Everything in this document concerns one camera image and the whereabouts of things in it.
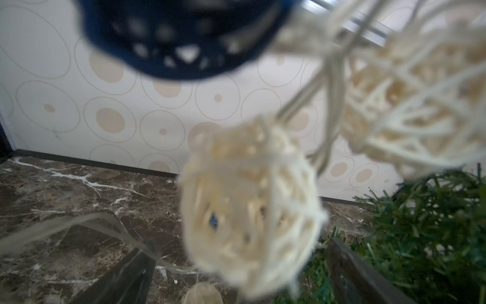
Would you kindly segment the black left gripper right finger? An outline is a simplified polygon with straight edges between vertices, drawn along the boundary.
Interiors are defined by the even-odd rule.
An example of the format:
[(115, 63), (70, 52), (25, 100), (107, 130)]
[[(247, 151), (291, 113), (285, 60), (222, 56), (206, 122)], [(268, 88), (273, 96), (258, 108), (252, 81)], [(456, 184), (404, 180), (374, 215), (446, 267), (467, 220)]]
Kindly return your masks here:
[(337, 303), (415, 304), (338, 238), (329, 241), (327, 265)]

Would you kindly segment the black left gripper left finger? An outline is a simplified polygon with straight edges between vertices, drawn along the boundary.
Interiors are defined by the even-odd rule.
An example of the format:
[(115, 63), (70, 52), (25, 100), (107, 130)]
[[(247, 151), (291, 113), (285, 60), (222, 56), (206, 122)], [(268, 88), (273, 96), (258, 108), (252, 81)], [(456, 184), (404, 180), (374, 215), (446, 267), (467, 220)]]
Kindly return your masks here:
[(145, 304), (155, 268), (155, 259), (134, 249), (70, 303)]

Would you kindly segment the white rattan light ball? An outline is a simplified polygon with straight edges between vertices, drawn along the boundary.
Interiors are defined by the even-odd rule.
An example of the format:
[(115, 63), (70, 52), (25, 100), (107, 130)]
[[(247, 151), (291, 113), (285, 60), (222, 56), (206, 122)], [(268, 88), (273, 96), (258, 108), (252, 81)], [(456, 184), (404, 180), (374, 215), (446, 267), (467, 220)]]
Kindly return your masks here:
[(178, 176), (190, 261), (246, 298), (294, 286), (329, 222), (315, 180), (297, 141), (271, 116), (201, 136)]

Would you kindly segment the blue rattan light ball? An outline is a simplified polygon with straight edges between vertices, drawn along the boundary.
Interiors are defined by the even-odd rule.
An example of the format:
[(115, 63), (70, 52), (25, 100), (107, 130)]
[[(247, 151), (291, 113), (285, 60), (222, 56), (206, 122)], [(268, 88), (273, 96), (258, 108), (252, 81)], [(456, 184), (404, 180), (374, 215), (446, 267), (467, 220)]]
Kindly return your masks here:
[(297, 1), (79, 1), (97, 49), (159, 79), (198, 80), (255, 60)]

